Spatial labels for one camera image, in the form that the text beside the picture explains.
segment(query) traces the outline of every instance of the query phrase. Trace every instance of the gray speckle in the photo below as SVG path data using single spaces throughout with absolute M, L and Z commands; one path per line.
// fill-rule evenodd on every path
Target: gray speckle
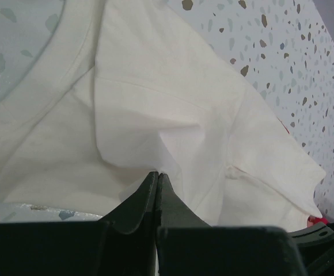
M 8 9 L 8 8 L 1 8 L 1 15 L 3 15 L 4 17 L 6 17 L 8 20 L 10 20 L 13 23 L 17 22 L 16 16 L 13 13 L 12 9 Z
M 231 37 L 229 40 L 230 51 L 234 48 L 234 45 L 235 45 L 235 39 Z
M 29 58 L 32 58 L 32 57 L 33 57 L 33 55 L 32 55 L 28 50 L 22 50 L 20 53 L 21 53 L 23 56 L 27 56 L 27 57 L 29 57 Z
M 270 38 L 270 44 L 272 45 L 273 44 L 273 35 L 272 35 L 272 33 L 269 33 L 268 37 Z
M 212 26 L 213 26 L 213 20 L 209 19 L 209 21 L 208 21 L 208 32 L 210 32 L 212 30 Z
M 267 91 L 263 90 L 262 92 L 260 92 L 260 95 L 263 99 L 265 99 L 267 97 Z
M 48 17 L 48 19 L 45 21 L 45 26 L 47 27 L 48 31 L 51 33 L 54 33 L 57 24 L 58 24 L 58 15 L 57 14 L 52 14 L 51 16 Z
M 230 19 L 230 18 L 227 18 L 227 21 L 228 21 L 228 23 L 229 23 L 230 32 L 232 32 L 232 27 L 233 27 L 233 22 L 232 22 L 232 19 Z
M 75 215 L 75 211 L 61 211 L 58 216 L 61 220 L 68 219 L 69 217 L 73 217 Z
M 254 18 L 255 23 L 257 23 L 258 26 L 260 26 L 260 20 L 258 18 Z

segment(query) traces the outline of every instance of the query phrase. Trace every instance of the terrazzo pattern surface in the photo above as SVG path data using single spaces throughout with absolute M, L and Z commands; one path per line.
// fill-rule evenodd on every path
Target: terrazzo pattern surface
M 165 0 L 261 94 L 327 172 L 314 201 L 334 217 L 334 43 L 312 0 Z

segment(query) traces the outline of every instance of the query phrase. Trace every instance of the white fabric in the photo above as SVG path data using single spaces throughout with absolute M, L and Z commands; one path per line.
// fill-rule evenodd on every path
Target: white fabric
M 46 51 L 0 103 L 0 200 L 104 215 L 154 169 L 211 224 L 294 231 L 320 215 L 323 170 L 160 0 L 66 1 Z
M 168 173 L 176 193 L 205 221 L 218 222 L 225 185 L 228 200 L 236 200 L 253 179 L 261 192 L 268 185 L 304 214 L 320 216 L 313 192 L 323 169 L 254 88 L 161 1 L 107 2 L 95 89 L 103 159 Z M 251 176 L 234 193 L 227 188 L 231 168 Z

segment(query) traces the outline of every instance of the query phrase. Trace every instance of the red object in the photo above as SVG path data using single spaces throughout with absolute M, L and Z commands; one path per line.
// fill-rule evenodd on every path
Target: red object
M 325 225 L 329 224 L 328 220 L 326 220 L 324 217 L 322 218 L 315 217 L 314 224 L 316 223 L 324 223 Z
M 311 227 L 311 226 L 313 226 L 316 223 L 324 223 L 325 225 L 327 225 L 329 222 L 324 217 L 318 218 L 318 217 L 310 216 L 308 218 L 307 227 Z

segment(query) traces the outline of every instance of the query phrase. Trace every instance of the white speckled surface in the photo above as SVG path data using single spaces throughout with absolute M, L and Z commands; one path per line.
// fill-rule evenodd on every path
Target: white speckled surface
M 59 0 L 0 0 L 0 100 L 31 69 L 54 33 Z
M 254 85 L 327 176 L 314 194 L 334 217 L 334 43 L 311 0 L 166 0 Z
M 0 223 L 98 220 L 101 216 L 31 204 L 1 203 Z

